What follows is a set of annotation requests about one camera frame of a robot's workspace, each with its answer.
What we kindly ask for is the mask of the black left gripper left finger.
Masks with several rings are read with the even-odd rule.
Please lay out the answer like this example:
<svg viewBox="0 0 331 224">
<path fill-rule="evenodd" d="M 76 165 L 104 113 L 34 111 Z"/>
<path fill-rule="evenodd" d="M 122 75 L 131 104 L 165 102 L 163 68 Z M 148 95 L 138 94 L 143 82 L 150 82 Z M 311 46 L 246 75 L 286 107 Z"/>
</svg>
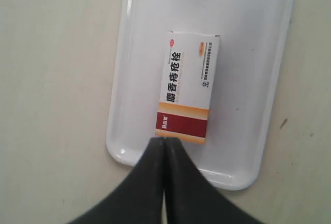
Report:
<svg viewBox="0 0 331 224">
<path fill-rule="evenodd" d="M 70 223 L 162 223 L 164 138 L 151 138 L 126 178 Z"/>
</svg>

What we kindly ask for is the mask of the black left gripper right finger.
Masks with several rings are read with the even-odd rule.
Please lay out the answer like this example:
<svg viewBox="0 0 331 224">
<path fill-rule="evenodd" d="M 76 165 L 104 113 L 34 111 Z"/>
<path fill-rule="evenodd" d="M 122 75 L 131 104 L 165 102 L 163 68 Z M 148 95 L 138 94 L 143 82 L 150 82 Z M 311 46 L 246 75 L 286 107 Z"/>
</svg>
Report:
<svg viewBox="0 0 331 224">
<path fill-rule="evenodd" d="M 261 223 L 223 196 L 194 165 L 178 138 L 165 139 L 168 223 Z"/>
</svg>

